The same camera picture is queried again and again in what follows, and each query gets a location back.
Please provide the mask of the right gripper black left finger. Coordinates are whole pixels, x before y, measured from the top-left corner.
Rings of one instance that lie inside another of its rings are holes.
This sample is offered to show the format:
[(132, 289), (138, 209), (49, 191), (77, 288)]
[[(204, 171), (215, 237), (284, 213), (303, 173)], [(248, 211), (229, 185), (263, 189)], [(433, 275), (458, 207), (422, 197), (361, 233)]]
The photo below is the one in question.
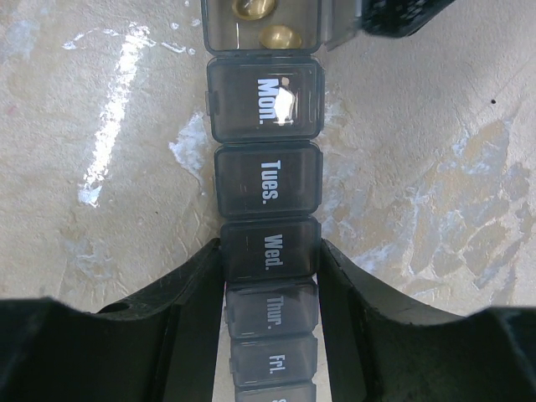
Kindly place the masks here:
[(219, 241), (96, 313), (1, 302), (4, 401), (209, 401), (224, 292)]

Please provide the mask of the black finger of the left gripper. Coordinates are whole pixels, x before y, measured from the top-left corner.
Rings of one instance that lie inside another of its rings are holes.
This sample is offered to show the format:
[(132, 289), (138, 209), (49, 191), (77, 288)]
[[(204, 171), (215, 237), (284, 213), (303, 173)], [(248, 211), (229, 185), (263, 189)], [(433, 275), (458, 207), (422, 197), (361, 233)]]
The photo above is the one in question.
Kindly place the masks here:
[(453, 3), (454, 0), (363, 1), (361, 30), (384, 38), (408, 37)]

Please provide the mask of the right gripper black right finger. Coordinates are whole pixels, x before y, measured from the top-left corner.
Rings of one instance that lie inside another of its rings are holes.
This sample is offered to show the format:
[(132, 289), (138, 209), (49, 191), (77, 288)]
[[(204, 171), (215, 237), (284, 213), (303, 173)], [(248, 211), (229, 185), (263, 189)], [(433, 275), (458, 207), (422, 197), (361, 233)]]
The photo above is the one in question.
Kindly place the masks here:
[(317, 279), (333, 400), (534, 400), (532, 307), (445, 312), (372, 276), (328, 241)]

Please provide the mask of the golden pill front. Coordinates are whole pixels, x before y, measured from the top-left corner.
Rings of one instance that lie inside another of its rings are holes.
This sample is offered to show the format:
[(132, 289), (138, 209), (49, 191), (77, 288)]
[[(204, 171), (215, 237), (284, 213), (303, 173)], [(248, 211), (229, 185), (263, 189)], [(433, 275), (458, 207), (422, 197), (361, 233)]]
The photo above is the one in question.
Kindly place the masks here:
[(267, 49), (299, 49), (302, 46), (301, 35), (283, 24), (272, 24), (263, 28), (259, 41)]

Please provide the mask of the golden pill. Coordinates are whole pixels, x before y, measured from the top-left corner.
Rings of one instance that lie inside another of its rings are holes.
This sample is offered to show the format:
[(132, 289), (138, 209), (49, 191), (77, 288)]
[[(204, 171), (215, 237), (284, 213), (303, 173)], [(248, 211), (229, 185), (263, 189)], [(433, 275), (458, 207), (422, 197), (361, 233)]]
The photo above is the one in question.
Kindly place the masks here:
[(232, 10), (237, 18), (246, 21), (267, 17), (276, 8), (276, 0), (234, 0)]
[(267, 49), (299, 49), (302, 46), (301, 35), (283, 24), (272, 24), (263, 28), (259, 41)]

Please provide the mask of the golden pill back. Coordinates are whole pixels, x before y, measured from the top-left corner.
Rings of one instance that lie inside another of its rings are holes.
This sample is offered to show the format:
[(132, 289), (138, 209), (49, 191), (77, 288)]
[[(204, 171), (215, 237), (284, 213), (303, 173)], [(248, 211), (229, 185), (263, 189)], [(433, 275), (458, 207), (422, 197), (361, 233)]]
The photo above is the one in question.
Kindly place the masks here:
[(276, 0), (234, 0), (232, 10), (237, 18), (246, 21), (267, 17), (276, 8)]

